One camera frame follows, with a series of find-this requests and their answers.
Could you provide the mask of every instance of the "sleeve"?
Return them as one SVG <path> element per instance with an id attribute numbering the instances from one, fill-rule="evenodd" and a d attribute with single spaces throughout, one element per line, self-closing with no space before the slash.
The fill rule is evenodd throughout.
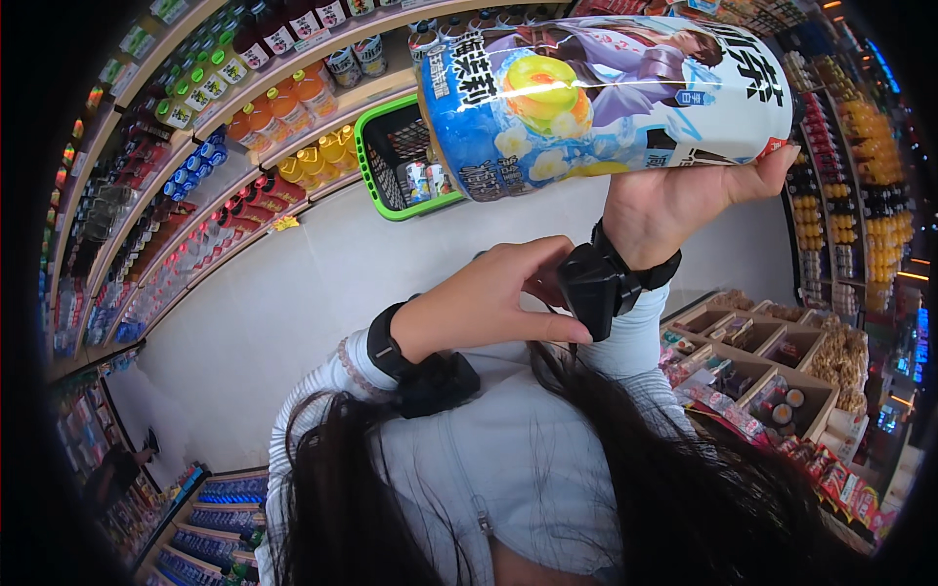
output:
<path id="1" fill-rule="evenodd" d="M 360 379 L 353 378 L 343 365 L 340 357 L 342 352 L 345 352 L 347 362 L 357 371 L 357 374 L 361 377 Z M 370 388 L 365 388 L 359 383 L 365 383 Z M 280 413 L 274 422 L 274 429 L 270 437 L 270 460 L 268 464 L 270 477 L 267 481 L 265 506 L 267 531 L 261 545 L 254 551 L 258 571 L 261 575 L 261 583 L 271 586 L 277 583 L 274 576 L 273 556 L 277 555 L 277 549 L 282 543 L 286 528 L 284 511 L 281 506 L 281 491 L 284 476 L 290 472 L 290 460 L 287 456 L 286 446 L 287 424 L 290 422 L 290 415 L 296 405 L 310 395 L 324 391 L 329 392 L 329 395 L 314 401 L 297 417 L 291 437 L 291 446 L 295 445 L 295 442 L 304 433 L 319 425 L 328 409 L 332 395 L 344 391 L 359 400 L 384 402 L 392 397 L 392 394 L 386 391 L 393 391 L 396 387 L 397 382 L 372 364 L 368 358 L 367 329 L 359 330 L 349 336 L 343 341 L 343 344 L 340 344 L 340 349 L 332 353 L 324 364 L 306 375 L 294 387 L 293 392 L 290 393 L 286 402 L 283 403 L 283 407 L 280 408 Z"/>
<path id="2" fill-rule="evenodd" d="M 642 293 L 632 311 L 613 319 L 608 338 L 581 346 L 577 352 L 589 368 L 620 382 L 648 425 L 660 435 L 674 436 L 673 426 L 677 426 L 695 437 L 697 432 L 684 415 L 684 407 L 658 368 L 659 322 L 670 291 L 669 283 Z"/>

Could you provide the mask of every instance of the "wooden display box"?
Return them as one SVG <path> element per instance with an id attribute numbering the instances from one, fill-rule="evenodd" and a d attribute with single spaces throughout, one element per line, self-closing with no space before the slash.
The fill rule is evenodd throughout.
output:
<path id="1" fill-rule="evenodd" d="M 714 296 L 661 323 L 661 333 L 671 330 L 697 346 L 697 350 L 681 364 L 697 362 L 702 365 L 713 355 L 733 360 L 738 372 L 755 380 L 746 394 L 736 402 L 740 407 L 746 407 L 755 400 L 777 374 L 784 377 L 789 388 L 801 389 L 805 394 L 805 404 L 797 411 L 795 433 L 803 439 L 817 442 L 827 425 L 827 417 L 837 404 L 838 392 L 827 382 L 805 372 L 825 337 L 824 330 L 804 324 L 813 310 L 806 312 L 797 323 L 787 322 L 759 312 L 771 302 L 763 301 L 753 311 L 742 311 L 713 304 Z M 735 348 L 719 339 L 710 338 L 736 318 L 752 319 L 753 333 L 743 348 Z M 681 324 L 699 331 L 690 332 L 682 328 Z M 774 348 L 782 339 L 793 343 L 802 353 L 796 368 L 772 360 Z"/>

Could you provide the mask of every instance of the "white flower illustration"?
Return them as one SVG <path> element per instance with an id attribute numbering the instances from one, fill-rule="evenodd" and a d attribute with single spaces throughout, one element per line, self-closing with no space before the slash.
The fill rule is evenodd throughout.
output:
<path id="1" fill-rule="evenodd" d="M 505 158 L 522 158 L 530 153 L 532 148 L 531 141 L 527 140 L 527 130 L 520 126 L 499 132 L 495 137 L 495 146 Z"/>
<path id="2" fill-rule="evenodd" d="M 569 170 L 570 166 L 564 161 L 564 151 L 555 148 L 537 155 L 537 159 L 535 159 L 531 171 L 528 172 L 528 176 L 531 177 L 532 181 L 544 181 L 546 179 L 559 177 Z"/>
<path id="3" fill-rule="evenodd" d="M 557 138 L 568 139 L 582 132 L 577 119 L 569 112 L 557 114 L 551 121 L 551 134 Z"/>

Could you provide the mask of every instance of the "shoe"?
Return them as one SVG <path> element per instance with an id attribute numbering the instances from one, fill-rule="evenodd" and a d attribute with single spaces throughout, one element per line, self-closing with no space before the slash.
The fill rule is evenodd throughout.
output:
<path id="1" fill-rule="evenodd" d="M 154 454 L 159 453 L 159 442 L 157 441 L 157 433 L 153 428 L 149 429 L 149 434 L 146 436 L 145 447 L 153 449 Z"/>

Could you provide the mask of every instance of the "floor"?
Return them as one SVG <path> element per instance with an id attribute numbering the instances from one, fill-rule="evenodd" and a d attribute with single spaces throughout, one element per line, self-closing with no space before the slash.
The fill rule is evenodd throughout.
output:
<path id="1" fill-rule="evenodd" d="M 570 179 L 401 223 L 381 218 L 362 184 L 330 196 L 299 228 L 266 236 L 203 281 L 150 333 L 138 362 L 109 379 L 131 440 L 156 430 L 163 453 L 150 471 L 161 486 L 195 459 L 215 472 L 265 465 L 287 393 L 341 338 L 499 242 L 587 240 L 607 186 L 608 177 Z M 794 302 L 780 199 L 727 210 L 683 253 L 667 312 L 721 288 Z"/>

